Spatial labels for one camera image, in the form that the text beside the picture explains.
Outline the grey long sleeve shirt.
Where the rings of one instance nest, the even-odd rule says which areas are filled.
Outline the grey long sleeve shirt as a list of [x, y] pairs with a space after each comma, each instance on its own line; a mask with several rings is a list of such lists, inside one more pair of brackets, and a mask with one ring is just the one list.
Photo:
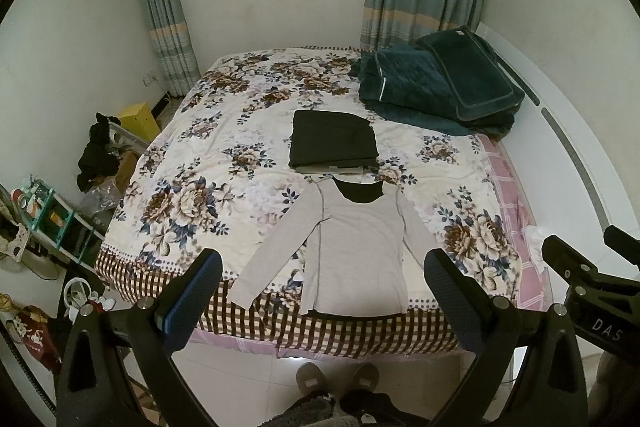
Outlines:
[[248, 260], [229, 299], [249, 308], [303, 251], [301, 314], [403, 314], [409, 306], [404, 256], [422, 267], [436, 247], [434, 234], [399, 187], [335, 178], [312, 182]]

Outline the black clothes pile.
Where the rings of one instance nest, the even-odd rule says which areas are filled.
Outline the black clothes pile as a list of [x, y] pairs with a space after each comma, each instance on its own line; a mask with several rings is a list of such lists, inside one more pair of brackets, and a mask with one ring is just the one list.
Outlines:
[[120, 120], [96, 113], [96, 122], [89, 129], [89, 142], [78, 160], [80, 173], [76, 182], [82, 193], [118, 171], [119, 155], [111, 152], [110, 124], [120, 124]]

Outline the white bed headboard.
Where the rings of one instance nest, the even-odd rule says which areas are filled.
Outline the white bed headboard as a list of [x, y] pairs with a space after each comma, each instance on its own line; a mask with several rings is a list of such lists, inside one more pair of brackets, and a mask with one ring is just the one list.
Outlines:
[[525, 92], [514, 127], [503, 139], [539, 234], [554, 234], [602, 270], [634, 271], [604, 245], [609, 225], [639, 235], [639, 223], [612, 161], [568, 98], [497, 31], [477, 33], [497, 52], [499, 66]]

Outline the red patterned bag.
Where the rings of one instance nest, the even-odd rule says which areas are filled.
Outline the red patterned bag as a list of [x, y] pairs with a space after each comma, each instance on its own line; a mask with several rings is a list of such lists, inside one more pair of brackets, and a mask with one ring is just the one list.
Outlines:
[[62, 360], [50, 335], [48, 320], [49, 317], [42, 310], [27, 306], [17, 312], [13, 324], [28, 352], [48, 371], [58, 375], [62, 369]]

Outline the right grey slipper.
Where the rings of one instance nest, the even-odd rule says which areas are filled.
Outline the right grey slipper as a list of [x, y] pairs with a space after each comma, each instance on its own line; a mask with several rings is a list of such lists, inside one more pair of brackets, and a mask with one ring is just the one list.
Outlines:
[[372, 363], [366, 363], [356, 369], [350, 380], [347, 390], [364, 390], [374, 392], [378, 387], [380, 372]]

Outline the green white shelf rack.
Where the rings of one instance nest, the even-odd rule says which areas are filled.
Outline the green white shelf rack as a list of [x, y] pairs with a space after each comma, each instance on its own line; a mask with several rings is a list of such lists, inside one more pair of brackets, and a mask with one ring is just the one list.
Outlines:
[[14, 188], [11, 197], [36, 239], [70, 261], [94, 270], [104, 236], [54, 188], [31, 176], [25, 186]]

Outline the pink checked bed sheet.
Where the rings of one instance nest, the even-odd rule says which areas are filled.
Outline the pink checked bed sheet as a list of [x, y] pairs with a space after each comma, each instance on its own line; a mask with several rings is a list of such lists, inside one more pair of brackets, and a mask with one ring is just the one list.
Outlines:
[[[542, 311], [549, 306], [549, 275], [536, 267], [526, 239], [535, 221], [503, 147], [487, 138], [480, 143], [498, 197], [502, 234], [521, 260], [521, 277], [512, 300], [521, 309]], [[230, 286], [227, 281], [220, 284], [191, 336], [192, 343], [278, 359], [322, 361], [409, 361], [446, 357], [461, 350], [437, 308], [412, 306], [407, 314], [389, 319], [333, 320], [300, 315], [298, 306], [279, 306], [276, 298], [265, 295], [245, 311], [228, 303]]]

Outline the dark green pillow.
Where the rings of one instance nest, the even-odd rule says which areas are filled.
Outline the dark green pillow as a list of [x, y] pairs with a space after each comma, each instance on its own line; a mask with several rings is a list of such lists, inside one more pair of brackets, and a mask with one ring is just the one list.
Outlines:
[[458, 121], [477, 128], [513, 126], [525, 93], [500, 69], [488, 42], [462, 26], [416, 39], [416, 46], [439, 62]]

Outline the floral bed quilt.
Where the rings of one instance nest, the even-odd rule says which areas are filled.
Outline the floral bed quilt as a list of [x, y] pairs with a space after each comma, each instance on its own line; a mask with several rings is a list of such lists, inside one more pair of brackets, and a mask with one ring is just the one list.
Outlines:
[[[350, 51], [229, 55], [198, 80], [142, 154], [96, 271], [128, 301], [157, 295], [207, 248], [222, 279], [200, 329], [284, 355], [362, 359], [456, 342], [423, 276], [442, 248], [491, 296], [518, 303], [518, 193], [484, 136], [397, 124], [366, 109]], [[372, 165], [290, 164], [302, 110], [356, 116]]]

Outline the yellow box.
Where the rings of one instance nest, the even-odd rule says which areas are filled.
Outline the yellow box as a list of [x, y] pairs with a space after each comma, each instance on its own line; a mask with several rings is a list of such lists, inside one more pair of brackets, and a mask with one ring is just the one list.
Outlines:
[[145, 142], [152, 142], [160, 134], [160, 127], [146, 102], [123, 109], [117, 116], [122, 127]]

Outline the folded black garment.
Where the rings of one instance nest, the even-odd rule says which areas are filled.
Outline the folded black garment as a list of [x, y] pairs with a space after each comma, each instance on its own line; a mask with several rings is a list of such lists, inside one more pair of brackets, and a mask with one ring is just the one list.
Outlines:
[[374, 130], [367, 119], [341, 112], [296, 110], [293, 116], [291, 168], [359, 168], [378, 165]]

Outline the dark green blanket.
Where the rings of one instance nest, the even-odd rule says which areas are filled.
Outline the dark green blanket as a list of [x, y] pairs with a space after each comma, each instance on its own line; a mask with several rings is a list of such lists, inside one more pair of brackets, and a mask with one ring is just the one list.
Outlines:
[[484, 133], [501, 138], [511, 128], [477, 128], [456, 116], [456, 103], [439, 62], [431, 52], [398, 44], [363, 52], [350, 65], [366, 109], [386, 120], [450, 135]]

